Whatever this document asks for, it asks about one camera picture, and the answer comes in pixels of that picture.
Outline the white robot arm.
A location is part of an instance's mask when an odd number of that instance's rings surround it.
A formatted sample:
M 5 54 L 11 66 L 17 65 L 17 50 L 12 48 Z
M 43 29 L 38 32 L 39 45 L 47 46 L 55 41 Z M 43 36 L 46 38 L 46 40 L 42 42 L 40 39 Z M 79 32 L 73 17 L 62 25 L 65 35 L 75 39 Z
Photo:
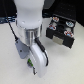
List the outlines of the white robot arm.
M 43 77 L 48 66 L 48 55 L 39 37 L 42 29 L 44 0 L 14 0 L 17 18 L 18 40 L 16 48 L 34 74 Z

